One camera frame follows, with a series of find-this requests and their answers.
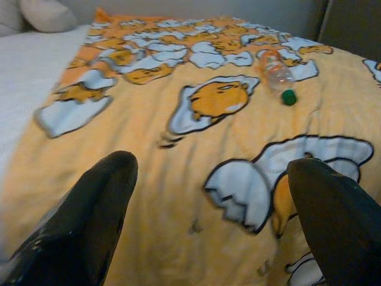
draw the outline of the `pillow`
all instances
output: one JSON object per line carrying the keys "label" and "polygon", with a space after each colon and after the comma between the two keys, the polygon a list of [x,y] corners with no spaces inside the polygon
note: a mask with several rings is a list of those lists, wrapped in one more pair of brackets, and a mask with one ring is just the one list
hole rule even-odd
{"label": "pillow", "polygon": [[21,12],[38,31],[57,33],[77,26],[73,12],[56,0],[21,0]]}
{"label": "pillow", "polygon": [[24,20],[17,0],[0,0],[0,37],[19,33],[23,28]]}

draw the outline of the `white bed sheet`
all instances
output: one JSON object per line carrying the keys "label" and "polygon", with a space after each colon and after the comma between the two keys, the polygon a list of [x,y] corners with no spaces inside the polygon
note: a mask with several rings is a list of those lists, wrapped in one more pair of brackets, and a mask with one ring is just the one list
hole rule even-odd
{"label": "white bed sheet", "polygon": [[0,38],[0,193],[24,128],[75,56],[88,28]]}

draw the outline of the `yellow blanket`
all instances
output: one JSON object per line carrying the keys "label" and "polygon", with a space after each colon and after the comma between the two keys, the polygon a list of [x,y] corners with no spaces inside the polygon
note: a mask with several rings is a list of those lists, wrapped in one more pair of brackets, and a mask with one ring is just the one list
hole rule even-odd
{"label": "yellow blanket", "polygon": [[[258,69],[269,49],[296,80],[293,106]],[[128,150],[139,177],[106,285],[323,282],[286,166],[320,158],[380,202],[380,84],[381,63],[240,19],[99,10],[10,166],[8,250],[86,169]]]}

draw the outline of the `plastic bottle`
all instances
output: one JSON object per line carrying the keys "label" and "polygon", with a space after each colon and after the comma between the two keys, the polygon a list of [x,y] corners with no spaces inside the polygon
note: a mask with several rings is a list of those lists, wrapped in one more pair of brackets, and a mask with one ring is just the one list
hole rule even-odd
{"label": "plastic bottle", "polygon": [[295,80],[290,69],[283,63],[277,51],[266,51],[260,57],[261,68],[271,92],[285,105],[294,105],[297,101],[292,89]]}

